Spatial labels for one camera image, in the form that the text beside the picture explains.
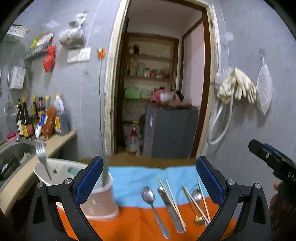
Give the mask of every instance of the refrigerator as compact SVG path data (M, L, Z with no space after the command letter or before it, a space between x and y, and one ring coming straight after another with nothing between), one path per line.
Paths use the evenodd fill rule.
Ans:
M143 156L187 158L192 150L199 110L148 103L145 109Z

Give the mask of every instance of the green box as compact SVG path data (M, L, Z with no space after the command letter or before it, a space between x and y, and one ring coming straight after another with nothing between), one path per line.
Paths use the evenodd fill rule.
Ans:
M141 97L141 91L126 90L124 92L125 99L140 99L140 97Z

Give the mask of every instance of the blue cloth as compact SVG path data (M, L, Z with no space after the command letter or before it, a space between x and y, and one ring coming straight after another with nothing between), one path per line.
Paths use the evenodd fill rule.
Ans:
M200 181L203 194L208 197L197 171L196 166L169 167L166 169L145 167L109 167L109 173L113 177L113 194L115 202L123 207L150 208L150 205L142 199L142 189L149 186L155 194L155 207L165 207L157 192L160 186L159 177L169 193L165 179L168 180L177 205L188 203L182 190L185 186L192 193L198 189L197 179Z

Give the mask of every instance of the pink wall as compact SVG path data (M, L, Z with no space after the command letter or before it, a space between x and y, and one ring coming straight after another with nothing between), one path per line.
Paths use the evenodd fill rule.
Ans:
M200 24L184 41L182 94L184 101L194 106L200 106L202 102L204 70L205 39L203 24Z

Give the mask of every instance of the spoon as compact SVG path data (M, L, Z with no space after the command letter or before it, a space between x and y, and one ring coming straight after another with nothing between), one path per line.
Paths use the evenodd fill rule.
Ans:
M150 187L144 187L143 190L142 190L142 198L143 200L150 204L153 212L154 212L154 215L155 215L155 218L156 218L156 221L157 221L157 224L160 228L160 231L162 232L163 236L166 238L166 239L169 239L170 238L170 234L168 232L168 230L166 229L165 225L163 224L162 220L160 219L159 215L157 214L154 206L153 206L153 203L155 201L155 195L153 193L153 191L151 190Z
M187 198L187 200L188 200L188 202L189 202L189 205L190 205L192 211L194 212L194 215L195 215L194 223L195 223L197 226L201 226L201 225L203 225L203 224L205 223L204 219L203 219L202 217L196 215L196 213L195 213L195 211L194 211L194 209L193 209L193 205L192 205L192 203L191 203L190 198L189 198L188 195L187 195L186 190L184 189L184 187L182 187L182 189L183 189L183 192L184 192L184 194L185 194L185 196L186 196L186 198Z
M201 209L201 206L200 206L200 201L202 200L202 193L199 189L194 189L193 192L192 192L192 197L194 199L194 201L199 205L200 209Z

